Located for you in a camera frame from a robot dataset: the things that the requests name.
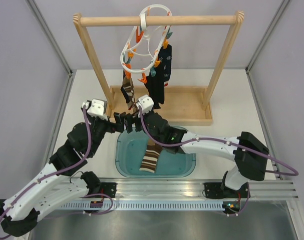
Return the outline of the brown striped sock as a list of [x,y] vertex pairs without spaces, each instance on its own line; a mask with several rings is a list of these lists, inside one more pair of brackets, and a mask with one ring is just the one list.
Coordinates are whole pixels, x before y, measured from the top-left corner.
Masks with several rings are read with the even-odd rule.
[[157,161],[160,157],[162,150],[162,146],[149,139],[147,141],[146,151],[141,161],[139,171],[155,173],[157,168]]
[[121,85],[121,93],[126,101],[127,109],[130,110],[131,103],[135,103],[135,89],[132,78],[129,75],[126,75],[126,72],[123,71],[123,80]]

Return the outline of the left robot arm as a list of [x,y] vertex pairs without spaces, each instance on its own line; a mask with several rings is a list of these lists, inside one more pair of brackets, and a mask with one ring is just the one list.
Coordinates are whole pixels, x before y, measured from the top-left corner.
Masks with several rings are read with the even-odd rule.
[[122,133],[127,114],[114,113],[115,122],[92,113],[76,124],[65,143],[57,149],[44,168],[18,193],[0,199],[0,228],[8,237],[21,237],[58,207],[77,198],[109,198],[92,171],[72,177],[96,153],[106,133]]

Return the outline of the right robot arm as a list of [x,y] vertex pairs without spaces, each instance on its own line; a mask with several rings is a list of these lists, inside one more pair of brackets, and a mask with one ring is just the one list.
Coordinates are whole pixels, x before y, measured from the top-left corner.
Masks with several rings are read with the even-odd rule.
[[145,103],[137,103],[136,126],[157,145],[172,154],[206,154],[228,159],[235,166],[224,173],[221,182],[206,183],[210,199],[238,196],[249,181],[265,178],[268,148],[253,134],[243,131],[236,137],[210,137],[170,126],[166,119]]

